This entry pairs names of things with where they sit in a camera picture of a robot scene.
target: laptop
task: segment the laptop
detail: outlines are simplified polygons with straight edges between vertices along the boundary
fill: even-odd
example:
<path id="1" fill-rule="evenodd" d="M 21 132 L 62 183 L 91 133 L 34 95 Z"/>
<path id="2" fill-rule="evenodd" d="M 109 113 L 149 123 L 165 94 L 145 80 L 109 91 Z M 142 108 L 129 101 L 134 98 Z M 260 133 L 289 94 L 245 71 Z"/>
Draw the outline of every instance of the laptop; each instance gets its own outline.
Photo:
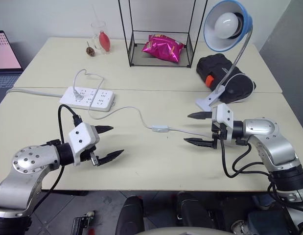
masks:
<path id="1" fill-rule="evenodd" d="M 5 35 L 0 31 L 0 102 L 7 90 L 13 87 L 23 69 Z"/>

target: laptop keyboard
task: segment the laptop keyboard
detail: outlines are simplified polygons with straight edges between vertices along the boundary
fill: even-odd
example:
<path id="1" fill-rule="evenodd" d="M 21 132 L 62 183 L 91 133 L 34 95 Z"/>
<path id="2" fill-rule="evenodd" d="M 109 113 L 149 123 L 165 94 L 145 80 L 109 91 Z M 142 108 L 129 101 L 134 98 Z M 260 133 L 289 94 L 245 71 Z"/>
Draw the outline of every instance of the laptop keyboard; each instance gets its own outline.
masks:
<path id="1" fill-rule="evenodd" d="M 15 76 L 0 76 L 0 88 L 12 88 L 19 75 Z"/>

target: pink snack bag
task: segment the pink snack bag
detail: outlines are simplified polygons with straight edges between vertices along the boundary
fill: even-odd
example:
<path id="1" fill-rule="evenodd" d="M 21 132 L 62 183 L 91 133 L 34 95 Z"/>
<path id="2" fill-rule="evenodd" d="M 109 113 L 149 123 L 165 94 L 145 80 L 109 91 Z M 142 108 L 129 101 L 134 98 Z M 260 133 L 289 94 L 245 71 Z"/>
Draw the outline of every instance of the pink snack bag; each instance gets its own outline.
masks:
<path id="1" fill-rule="evenodd" d="M 178 63 L 183 47 L 183 43 L 179 43 L 172 38 L 161 34 L 154 34 L 149 35 L 149 42 L 145 44 L 142 51 L 159 59 Z"/>

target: white table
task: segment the white table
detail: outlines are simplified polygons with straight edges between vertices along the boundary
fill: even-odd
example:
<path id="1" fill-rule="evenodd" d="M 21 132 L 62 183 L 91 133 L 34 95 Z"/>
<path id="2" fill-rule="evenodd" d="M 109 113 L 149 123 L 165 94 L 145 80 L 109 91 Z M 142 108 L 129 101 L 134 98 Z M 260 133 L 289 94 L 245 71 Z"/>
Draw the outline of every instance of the white table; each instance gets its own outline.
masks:
<path id="1" fill-rule="evenodd" d="M 196 73 L 199 58 L 216 52 L 198 43 L 192 68 L 129 67 L 124 40 L 112 40 L 112 53 L 90 57 L 85 38 L 49 38 L 15 83 L 15 87 L 67 88 L 75 74 L 85 68 L 107 78 L 103 89 L 150 91 L 209 91 Z M 241 45 L 225 56 L 233 61 Z M 257 85 L 255 92 L 281 93 L 281 88 L 264 63 L 256 47 L 249 44 L 237 65 Z M 80 77 L 80 87 L 96 88 L 97 79 Z"/>
<path id="2" fill-rule="evenodd" d="M 63 94 L 65 89 L 38 89 Z M 196 132 L 210 132 L 211 120 L 195 120 L 187 115 L 198 112 L 194 100 L 208 92 L 124 91 L 114 90 L 116 105 L 112 110 L 133 105 L 142 111 L 148 125 L 164 124 Z M 13 155 L 22 147 L 39 145 L 59 138 L 57 108 L 59 99 L 11 93 L 0 105 L 0 182 L 11 167 Z M 293 144 L 303 164 L 303 129 L 282 94 L 254 93 L 244 103 L 230 104 L 236 120 L 268 117 L 275 120 L 282 134 Z M 57 189 L 119 190 L 266 190 L 269 182 L 262 175 L 225 176 L 217 150 L 191 145 L 183 138 L 194 135 L 169 132 L 155 133 L 143 127 L 135 110 L 121 110 L 103 120 L 93 120 L 86 110 L 76 110 L 93 125 L 111 125 L 114 130 L 100 135 L 96 154 L 124 149 L 114 161 L 93 167 L 91 162 L 66 166 Z M 63 111 L 64 133 L 73 128 L 71 115 Z M 226 146 L 228 169 L 233 160 L 246 150 Z M 259 161 L 255 148 L 242 164 Z M 43 188 L 50 188 L 58 175 L 46 176 Z"/>

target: desk lamp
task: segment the desk lamp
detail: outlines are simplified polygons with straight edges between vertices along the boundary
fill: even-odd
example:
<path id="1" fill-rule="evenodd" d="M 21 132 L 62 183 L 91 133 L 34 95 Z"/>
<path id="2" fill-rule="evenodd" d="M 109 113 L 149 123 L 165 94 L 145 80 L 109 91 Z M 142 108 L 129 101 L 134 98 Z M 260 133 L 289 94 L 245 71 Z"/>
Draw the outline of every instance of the desk lamp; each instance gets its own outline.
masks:
<path id="1" fill-rule="evenodd" d="M 218 101 L 225 91 L 223 83 L 230 76 L 244 52 L 253 31 L 253 20 L 244 6 L 234 0 L 225 0 L 215 5 L 208 13 L 204 25 L 207 46 L 216 52 L 231 49 L 247 34 L 246 40 L 230 70 L 219 82 L 215 90 L 205 99 L 197 99 L 196 104 L 204 111 L 211 111 L 210 105 Z"/>

